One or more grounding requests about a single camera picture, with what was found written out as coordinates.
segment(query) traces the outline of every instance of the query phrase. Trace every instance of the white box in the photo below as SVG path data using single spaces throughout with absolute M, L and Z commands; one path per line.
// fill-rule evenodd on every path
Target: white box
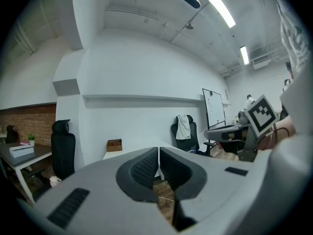
M 34 153 L 34 148 L 30 145 L 21 145 L 17 147 L 11 147 L 10 153 L 14 158 Z

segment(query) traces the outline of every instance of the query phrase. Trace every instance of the wooden box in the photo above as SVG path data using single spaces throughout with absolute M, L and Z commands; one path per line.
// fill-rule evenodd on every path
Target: wooden box
M 107 143 L 107 152 L 111 151 L 122 151 L 122 140 L 121 139 L 115 139 L 115 140 L 108 140 Z

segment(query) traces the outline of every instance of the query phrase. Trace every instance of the potted plant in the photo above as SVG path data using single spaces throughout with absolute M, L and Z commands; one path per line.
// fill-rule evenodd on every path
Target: potted plant
M 28 140 L 29 140 L 29 144 L 30 144 L 31 146 L 34 146 L 34 145 L 35 145 L 35 136 L 34 136 L 33 134 L 29 134 Z

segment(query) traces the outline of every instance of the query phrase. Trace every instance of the whiteboard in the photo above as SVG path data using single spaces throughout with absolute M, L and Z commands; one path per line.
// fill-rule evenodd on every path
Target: whiteboard
M 208 126 L 214 126 L 225 121 L 224 107 L 221 94 L 202 89 L 206 112 L 208 117 Z

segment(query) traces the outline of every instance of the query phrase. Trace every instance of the ceiling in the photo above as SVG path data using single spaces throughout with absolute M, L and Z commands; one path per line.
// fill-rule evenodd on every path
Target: ceiling
M 266 53 L 272 60 L 286 58 L 276 0 L 223 0 L 236 22 L 232 28 L 208 0 L 200 2 L 201 8 L 194 9 L 183 0 L 110 0 L 104 11 L 104 27 L 167 41 L 196 55 L 224 77 L 244 67 L 241 46 L 246 46 L 250 60 Z M 193 29 L 185 28 L 188 22 Z M 54 0 L 32 0 L 16 25 L 17 31 L 8 38 L 7 63 L 62 35 Z M 21 29 L 27 43 L 19 37 Z

